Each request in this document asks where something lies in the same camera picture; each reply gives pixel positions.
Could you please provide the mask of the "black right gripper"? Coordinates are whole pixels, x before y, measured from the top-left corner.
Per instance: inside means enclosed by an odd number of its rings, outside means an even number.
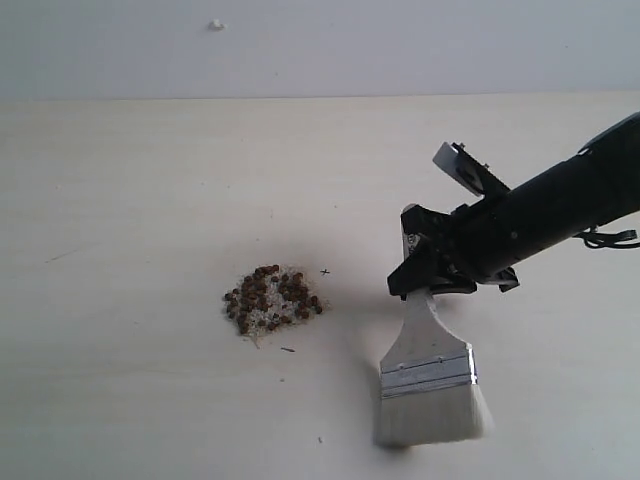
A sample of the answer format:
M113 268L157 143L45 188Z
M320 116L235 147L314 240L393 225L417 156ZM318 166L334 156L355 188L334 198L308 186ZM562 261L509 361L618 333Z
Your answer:
M406 299L429 289L433 295L472 294L479 284L509 291L520 285L513 269L517 236L511 233L520 190L491 192L473 205L442 213L411 204L400 219L403 261L387 277L391 296Z

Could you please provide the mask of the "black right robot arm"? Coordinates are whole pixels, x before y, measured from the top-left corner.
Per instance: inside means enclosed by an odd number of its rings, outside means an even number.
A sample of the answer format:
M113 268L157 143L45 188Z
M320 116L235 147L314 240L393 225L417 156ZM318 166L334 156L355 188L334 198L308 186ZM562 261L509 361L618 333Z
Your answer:
M478 196L450 213L405 208L403 262L388 276L401 299L471 294L478 285L518 286L514 265L570 238L592 249L638 247L633 230L599 232L639 210L639 116L632 114L587 142L576 155L511 189L461 144L443 143L433 162Z

